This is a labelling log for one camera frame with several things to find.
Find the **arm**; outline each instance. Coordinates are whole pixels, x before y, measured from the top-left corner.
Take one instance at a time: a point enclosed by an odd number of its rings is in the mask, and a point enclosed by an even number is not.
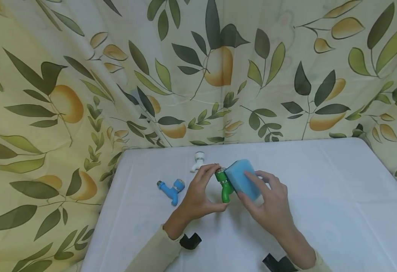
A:
[[[198,170],[182,203],[139,251],[125,272],[163,272],[178,257],[181,250],[179,241],[188,224],[227,208],[227,204],[210,202],[205,195],[206,186],[218,168],[218,164],[208,164]]]
[[[318,253],[310,246],[304,235],[296,228],[289,209],[288,188],[273,174],[257,171],[245,175],[258,186],[264,203],[256,206],[242,192],[238,193],[245,208],[267,232],[273,235],[288,255],[294,266],[305,272],[331,272]]]

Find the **white faucet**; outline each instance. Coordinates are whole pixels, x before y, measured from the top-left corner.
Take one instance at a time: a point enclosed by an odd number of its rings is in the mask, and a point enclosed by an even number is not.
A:
[[[194,173],[202,165],[205,164],[205,154],[201,151],[195,153],[195,164],[192,166],[190,172]]]

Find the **curtain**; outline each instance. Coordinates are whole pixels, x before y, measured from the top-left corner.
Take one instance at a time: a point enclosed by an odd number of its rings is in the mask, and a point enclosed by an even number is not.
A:
[[[397,180],[397,1],[0,0],[0,272],[78,271],[126,149],[343,137]]]

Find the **blue faucet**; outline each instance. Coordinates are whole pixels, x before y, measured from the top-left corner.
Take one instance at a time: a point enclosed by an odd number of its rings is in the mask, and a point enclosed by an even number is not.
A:
[[[158,188],[161,189],[166,195],[167,197],[171,198],[172,200],[172,205],[173,206],[177,206],[178,203],[178,196],[177,194],[179,192],[181,192],[184,188],[185,188],[185,183],[183,182],[183,180],[181,180],[180,178],[178,178],[174,184],[172,188],[168,188],[165,185],[165,182],[163,181],[158,181],[156,183],[156,185],[158,185]]]

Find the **green faucet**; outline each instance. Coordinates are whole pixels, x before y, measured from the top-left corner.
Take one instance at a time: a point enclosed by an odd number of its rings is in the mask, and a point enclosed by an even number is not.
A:
[[[230,183],[230,181],[228,180],[227,175],[225,174],[224,170],[225,170],[224,167],[219,168],[215,172],[215,177],[217,178],[217,181],[223,187],[223,189],[221,190],[221,199],[222,199],[223,203],[229,203],[230,202],[229,195],[232,194],[233,191],[235,191],[235,189],[233,189],[233,186]]]

